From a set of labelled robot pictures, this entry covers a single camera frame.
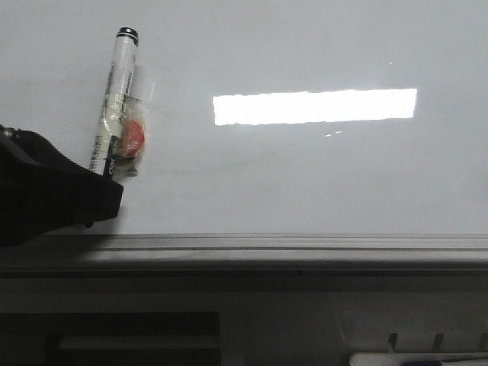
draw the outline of white object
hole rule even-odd
[[[349,358],[351,366],[402,366],[406,362],[467,360],[485,358],[488,353],[354,353]]]
[[[416,89],[222,95],[213,98],[215,124],[306,124],[412,118]]]

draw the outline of black marker cap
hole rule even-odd
[[[139,45],[139,34],[135,29],[129,27],[122,27],[121,29],[119,29],[116,37],[129,37],[131,40],[134,41],[136,46]]]

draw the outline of marker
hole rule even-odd
[[[124,99],[130,93],[138,44],[139,36],[132,28],[122,27],[115,37],[114,54],[89,167],[92,172],[107,178],[114,175],[114,154],[123,129]]]

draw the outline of white surface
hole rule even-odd
[[[89,233],[487,233],[487,12],[485,1],[3,1],[0,121],[88,166],[114,36],[134,27],[149,145],[119,218]],[[418,91],[414,118],[214,124],[221,95],[401,88]]]
[[[402,366],[405,362],[469,360],[488,357],[487,353],[354,353],[351,366]]]

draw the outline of black object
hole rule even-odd
[[[0,246],[114,218],[123,191],[66,158],[41,135],[0,125]]]
[[[119,29],[117,36],[115,37],[129,37],[134,41],[134,44],[136,46],[139,46],[139,34],[135,29],[129,27],[122,27],[121,29]]]

